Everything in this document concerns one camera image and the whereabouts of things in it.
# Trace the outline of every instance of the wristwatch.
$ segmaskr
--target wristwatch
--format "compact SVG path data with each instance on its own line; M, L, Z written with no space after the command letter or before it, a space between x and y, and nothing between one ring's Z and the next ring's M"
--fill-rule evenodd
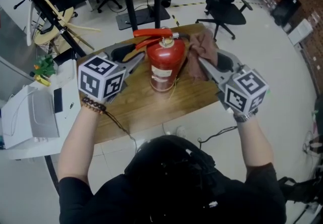
M257 112L258 112L258 109L256 108L254 111L249 112L246 115L237 116L237 115L233 114L233 117L236 120L236 122L244 123L244 122L248 121L250 118L252 118L253 116L255 116Z

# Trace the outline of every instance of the fire extinguisher handle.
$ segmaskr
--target fire extinguisher handle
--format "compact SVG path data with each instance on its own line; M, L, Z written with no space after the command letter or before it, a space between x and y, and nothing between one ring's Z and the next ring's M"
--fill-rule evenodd
M137 29L133 32L134 37L138 36L154 36L154 37L173 37L173 33L169 28L147 28Z
M153 43L157 43L159 41L161 41L161 37L150 37L142 42L140 42L139 44L136 45L136 50L138 51L139 49L141 49L142 47L149 45L149 44L153 44Z

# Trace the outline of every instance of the black shirt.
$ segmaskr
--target black shirt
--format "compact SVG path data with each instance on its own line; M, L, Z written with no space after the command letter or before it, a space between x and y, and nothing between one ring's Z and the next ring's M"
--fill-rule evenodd
M199 223L285 223L285 201L271 163L254 168L245 183L223 176L222 185L225 193L217 198L217 206L207 216L197 216L197 219L204 217ZM146 207L127 175L109 180L95 195L86 183L76 178L63 178L59 191L61 224L144 222L135 221Z

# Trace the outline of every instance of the wooden table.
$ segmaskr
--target wooden table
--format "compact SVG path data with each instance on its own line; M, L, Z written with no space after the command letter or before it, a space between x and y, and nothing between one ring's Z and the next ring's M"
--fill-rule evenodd
M173 32L186 34L198 33L205 29L203 24L193 24L173 28ZM122 43L139 43L146 37L137 37L126 40ZM133 51L127 55L132 57L138 51ZM87 60L88 57L81 58L78 65ZM194 81L189 76L187 67L182 72L175 91L174 88L167 93L155 92L150 86L150 72L147 58L135 70L135 72L126 79L128 87L113 101L112 104L106 104L107 110L114 115L117 120L130 131L130 133L139 132L150 127L160 125L172 119L181 117L190 112L198 110L218 100L216 93L217 86L213 82ZM107 140L113 140L125 136L107 116L101 116L98 128L95 134L95 142L100 143Z

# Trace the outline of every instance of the red fire extinguisher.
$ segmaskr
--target red fire extinguisher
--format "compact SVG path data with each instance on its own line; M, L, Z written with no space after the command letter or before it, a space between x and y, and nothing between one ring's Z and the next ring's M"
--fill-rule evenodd
M185 57L185 43L189 35L173 33L170 29L140 29L133 32L134 37L150 36L136 45L136 50L147 46L150 63L150 84L158 92L170 90Z

